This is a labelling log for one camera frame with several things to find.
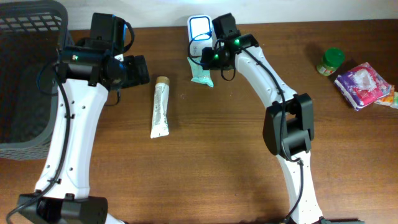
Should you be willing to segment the teal wet wipes pack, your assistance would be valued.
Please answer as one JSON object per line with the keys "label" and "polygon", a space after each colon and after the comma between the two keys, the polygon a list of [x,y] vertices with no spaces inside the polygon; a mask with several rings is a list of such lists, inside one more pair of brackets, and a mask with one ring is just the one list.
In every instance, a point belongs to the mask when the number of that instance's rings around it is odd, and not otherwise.
{"label": "teal wet wipes pack", "polygon": [[187,58],[192,71],[191,81],[202,85],[208,85],[209,87],[213,88],[214,83],[211,79],[211,73],[209,70],[204,70],[201,65],[197,64],[199,59],[200,57],[195,58],[194,60],[191,60],[189,57]]}

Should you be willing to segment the white tube with tan cap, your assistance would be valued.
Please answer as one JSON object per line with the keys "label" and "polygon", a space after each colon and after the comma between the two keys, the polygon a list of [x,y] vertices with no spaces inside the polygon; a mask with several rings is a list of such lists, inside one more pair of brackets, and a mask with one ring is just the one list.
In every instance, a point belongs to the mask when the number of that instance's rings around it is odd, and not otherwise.
{"label": "white tube with tan cap", "polygon": [[156,79],[154,90],[154,106],[150,138],[159,138],[169,135],[167,121],[167,107],[169,102],[170,80],[167,77]]}

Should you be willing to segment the green lid jar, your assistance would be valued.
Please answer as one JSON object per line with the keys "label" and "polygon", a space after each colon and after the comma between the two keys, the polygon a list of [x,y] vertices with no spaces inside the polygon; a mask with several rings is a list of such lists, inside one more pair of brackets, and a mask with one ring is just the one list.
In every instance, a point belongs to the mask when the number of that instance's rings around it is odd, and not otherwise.
{"label": "green lid jar", "polygon": [[339,48],[329,48],[322,56],[321,62],[317,65],[318,73],[329,76],[333,74],[345,61],[345,54]]}

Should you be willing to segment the pink purple tissue pack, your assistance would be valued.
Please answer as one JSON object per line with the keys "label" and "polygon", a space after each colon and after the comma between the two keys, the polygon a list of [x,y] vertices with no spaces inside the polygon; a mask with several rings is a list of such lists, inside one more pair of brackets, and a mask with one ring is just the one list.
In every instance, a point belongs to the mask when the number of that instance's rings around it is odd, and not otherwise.
{"label": "pink purple tissue pack", "polygon": [[392,88],[368,62],[338,75],[334,84],[355,111],[387,96]]}

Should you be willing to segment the orange small tissue box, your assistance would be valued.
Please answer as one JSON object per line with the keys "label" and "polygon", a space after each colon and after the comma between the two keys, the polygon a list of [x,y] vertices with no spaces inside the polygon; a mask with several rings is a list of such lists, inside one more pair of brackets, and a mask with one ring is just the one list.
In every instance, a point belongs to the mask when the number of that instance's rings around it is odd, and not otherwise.
{"label": "orange small tissue box", "polygon": [[375,104],[390,106],[392,104],[392,102],[394,101],[394,93],[395,93],[395,86],[392,85],[391,89],[390,89],[390,93],[388,95],[376,100]]}

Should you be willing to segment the green small tissue box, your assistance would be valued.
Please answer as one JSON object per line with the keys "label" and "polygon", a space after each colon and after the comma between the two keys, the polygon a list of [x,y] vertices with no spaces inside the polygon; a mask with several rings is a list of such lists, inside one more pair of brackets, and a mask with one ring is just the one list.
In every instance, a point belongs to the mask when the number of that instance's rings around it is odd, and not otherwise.
{"label": "green small tissue box", "polygon": [[393,96],[392,103],[391,103],[390,107],[398,109],[398,92],[397,91],[394,92],[394,96]]}

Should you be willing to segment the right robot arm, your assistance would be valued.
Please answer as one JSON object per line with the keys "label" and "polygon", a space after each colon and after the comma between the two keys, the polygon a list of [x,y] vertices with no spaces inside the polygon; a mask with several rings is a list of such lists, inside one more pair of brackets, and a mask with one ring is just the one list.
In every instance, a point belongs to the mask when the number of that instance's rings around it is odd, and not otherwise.
{"label": "right robot arm", "polygon": [[202,50],[205,70],[239,72],[249,82],[266,109],[262,136],[282,168],[289,195],[289,212],[283,223],[320,223],[310,167],[314,139],[313,102],[299,95],[278,76],[265,58],[258,41],[243,35],[228,13],[213,19],[216,42]]}

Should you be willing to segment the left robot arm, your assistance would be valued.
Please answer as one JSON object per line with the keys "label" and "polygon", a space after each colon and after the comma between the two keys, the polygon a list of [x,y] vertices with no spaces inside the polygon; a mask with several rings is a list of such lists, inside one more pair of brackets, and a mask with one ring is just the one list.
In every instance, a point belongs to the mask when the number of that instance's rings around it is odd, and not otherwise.
{"label": "left robot arm", "polygon": [[90,195],[90,159],[109,92],[149,83],[145,58],[128,55],[130,23],[94,13],[90,35],[59,51],[52,63],[58,86],[55,126],[45,167],[13,213],[32,223],[117,223],[104,197]]}

